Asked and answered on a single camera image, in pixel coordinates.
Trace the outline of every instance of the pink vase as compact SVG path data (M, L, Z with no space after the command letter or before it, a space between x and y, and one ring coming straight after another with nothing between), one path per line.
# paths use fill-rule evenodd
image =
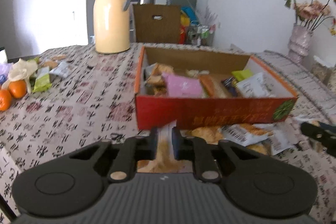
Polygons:
M308 55L312 41L313 32L306 27L294 24L292 35L288 42L288 57L298 64Z

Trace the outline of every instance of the patterned tablecloth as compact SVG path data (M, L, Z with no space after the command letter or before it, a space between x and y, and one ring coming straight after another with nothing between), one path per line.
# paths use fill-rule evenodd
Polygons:
M19 173L101 139L123 142L138 134L133 82L141 47L135 43L129 51L115 55L97 54L90 45L51 49L42 54L43 58L66 54L77 69L64 80L56 78L50 90L26 95L0 114L0 193L16 214L11 185ZM316 78L278 53L257 56L298 91L294 115L332 122L335 96ZM96 64L93 69L88 68L88 62ZM319 192L310 215L330 223L336 210L336 160L324 152L315 152L303 135L295 148L278 158L315 178ZM3 214L0 223L8 223Z

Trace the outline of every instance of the red cardboard box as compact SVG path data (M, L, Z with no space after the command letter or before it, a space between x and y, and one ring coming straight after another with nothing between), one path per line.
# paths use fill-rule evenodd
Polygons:
M272 98L172 98L146 94L144 68L154 63L173 66L176 71L209 70L218 79L249 68L263 72L272 82ZM135 107L140 130L162 127L177 120L180 129L223 126L236 123L273 123L286 119L297 93L269 66L254 56L222 52L143 47L134 85Z

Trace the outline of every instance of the cardboard box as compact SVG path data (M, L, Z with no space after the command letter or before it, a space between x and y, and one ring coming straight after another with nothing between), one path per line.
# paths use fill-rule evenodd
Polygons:
M251 69L269 78L275 98L172 98L146 94L144 68L154 63L171 65L176 71L209 70L218 79L235 70ZM297 93L265 63L254 56L221 52L143 47L135 79L138 128L162 127L177 120L180 129L236 123L273 123L286 119Z
M136 41L174 43L180 40L181 7L178 5L133 5Z

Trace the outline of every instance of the plastic bag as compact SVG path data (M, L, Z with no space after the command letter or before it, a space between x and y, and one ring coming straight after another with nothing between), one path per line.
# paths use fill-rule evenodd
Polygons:
M12 68L12 63L0 64L0 85L6 82L8 73Z
M27 92L32 93L32 87L30 86L29 77L37 71L37 63L35 60L25 61L19 59L12 65L11 70L8 73L7 81L2 85L2 89L7 89L10 82L25 80L27 85Z

